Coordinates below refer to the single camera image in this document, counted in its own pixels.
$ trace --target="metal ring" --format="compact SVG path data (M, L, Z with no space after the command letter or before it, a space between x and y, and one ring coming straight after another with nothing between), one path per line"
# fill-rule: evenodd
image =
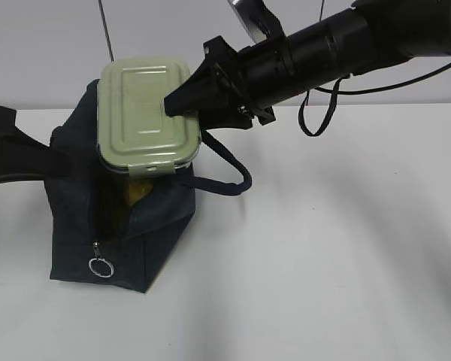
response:
M100 273L97 270L95 270L93 268L93 263L94 262L103 262L103 263L105 263L108 266L108 268L110 269L110 274L109 275L103 275L102 273ZM112 277L114 275L114 272L115 272L114 265L112 263L108 262L106 259L103 259L103 258L92 258L89 261L89 268L90 268L90 271L92 271L92 273L95 276L98 276L100 278L110 278L110 277Z

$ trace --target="white backdrop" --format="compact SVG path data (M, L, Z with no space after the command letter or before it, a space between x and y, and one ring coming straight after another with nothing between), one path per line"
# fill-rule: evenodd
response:
M352 0L326 0L325 15ZM265 0L287 34L315 23L320 0ZM116 58L176 55L194 70L202 43L222 35L235 49L251 44L227 0L104 0ZM389 85L435 70L450 59L418 59L344 82L344 89ZM82 89L109 62L96 0L0 0L0 104L72 108ZM313 104L327 97L312 96ZM293 99L289 104L298 104ZM428 83L341 103L451 102L451 71Z

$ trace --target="bag handle strap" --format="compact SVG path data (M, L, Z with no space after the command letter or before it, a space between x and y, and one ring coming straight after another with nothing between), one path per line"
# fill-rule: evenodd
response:
M236 168L243 176L244 180L240 184L223 183L218 180L212 180L202 177L190 177L178 175L179 183L186 187L204 190L209 193L219 194L221 196L239 196L246 192L253 185L253 179L247 168L239 162L235 156L222 143L215 139L208 131L202 129L202 141L214 153L224 159L227 163Z

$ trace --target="fabric bag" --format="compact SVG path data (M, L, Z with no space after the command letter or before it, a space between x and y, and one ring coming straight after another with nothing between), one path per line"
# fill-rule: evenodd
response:
M73 164L69 176L45 180L53 213L50 279L145 293L195 213L195 189L236 196L252 186L252 178L221 143L202 131L203 142L237 168L244 182L194 177L190 166L153 179L150 193L129 207L124 196L129 178L109 171L97 152L97 83L87 87L50 140Z

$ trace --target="black cord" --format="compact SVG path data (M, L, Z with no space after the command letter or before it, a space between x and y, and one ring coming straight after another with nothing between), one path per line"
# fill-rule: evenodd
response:
M110 56L110 60L113 62L114 61L114 52L112 51L112 42L110 41L110 36L108 33L107 21L105 20L104 5L102 4L102 0L98 0L98 9L100 10L100 17L102 18L102 25L104 27L105 40L107 42L108 54Z
M325 89L325 88L316 88L317 91L320 91L322 93L331 94L331 101L329 102L329 109L328 113L326 114L324 121L322 122L322 125L320 126L319 130L316 133L312 133L307 127L304 120L304 109L309 105L309 98L310 98L310 92L307 92L306 98L301 104L301 107L299 108L299 126L301 127L302 131L305 135L308 137L319 137L329 126L329 123L331 122L332 117L334 116L334 113L336 111L337 107L337 98L338 96L363 96L364 94L373 94L373 93L381 93L386 92L389 90L399 89L403 88L405 86L413 85L416 83L419 83L420 81L428 80L432 77L435 77L436 75L439 75L441 73L444 73L447 70L451 69L451 63L445 65L443 68L439 68L436 71L433 71L432 73L423 75L421 77L417 77L416 79L412 79L409 81L405 81L403 83L399 83L396 85L391 86L383 86L380 88L374 88L374 89L367 89L367 90L357 90L352 92L342 92L339 90L339 86L341 85L341 81L344 79L347 79L347 77L343 77L336 81L336 84L334 85L334 89Z
M336 81L336 84L334 85L334 89L332 91L331 101L329 102L328 112L325 115L324 121L322 122L319 130L315 133L312 133L308 129L304 119L304 109L306 108L307 101L309 100L310 97L310 93L307 93L306 98L304 99L304 101L301 104L301 107L299 108L299 126L301 127L302 132L304 132L305 135L311 138L317 138L328 128L329 123L331 122L332 117L334 116L334 113L337 108L337 96L339 95L339 87L341 86L341 81L347 78L348 77L342 77L341 79Z
M382 86L380 88L373 88L373 89L366 89L366 90L356 90L356 91L350 91L350 92L340 91L338 94L340 96L363 96L365 94L374 94L374 93L387 92L387 91L390 91L390 90L404 88L405 86L413 85L413 84L419 83L420 81L428 80L428 79L430 79L432 77L435 77L436 75L439 75L441 73L444 73L445 71L448 71L450 69L451 69L451 63L448 64L448 65L445 65L443 68L439 68L438 70L433 71L432 73L429 73L429 74L423 75L421 77L417 77L416 79L405 81L403 83L399 83L399 84L396 84L396 85ZM325 89L325 88L316 88L316 90L318 92L327 93L327 94L332 94L333 91L334 91L332 89Z

